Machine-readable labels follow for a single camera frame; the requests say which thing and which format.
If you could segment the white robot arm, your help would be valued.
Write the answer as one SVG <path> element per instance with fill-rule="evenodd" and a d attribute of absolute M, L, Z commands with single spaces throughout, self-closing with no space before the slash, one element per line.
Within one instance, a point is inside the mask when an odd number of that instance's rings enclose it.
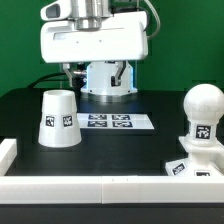
<path fill-rule="evenodd" d="M 132 61 L 148 55 L 150 19 L 161 22 L 149 0 L 117 6 L 115 0 L 55 0 L 40 11 L 41 54 L 60 63 L 73 86 L 92 96 L 124 96 L 137 91 Z"/>

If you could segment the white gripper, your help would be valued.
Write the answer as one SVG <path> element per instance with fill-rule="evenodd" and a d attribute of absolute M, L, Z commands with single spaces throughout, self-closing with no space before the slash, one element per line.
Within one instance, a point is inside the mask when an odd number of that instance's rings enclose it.
<path fill-rule="evenodd" d="M 47 63 L 63 63 L 73 87 L 71 62 L 120 61 L 111 76 L 111 86 L 120 86 L 126 69 L 122 60 L 141 60 L 148 55 L 147 15 L 144 11 L 117 13 L 105 19 L 96 31 L 80 31 L 72 21 L 45 23 L 41 29 L 41 54 Z"/>

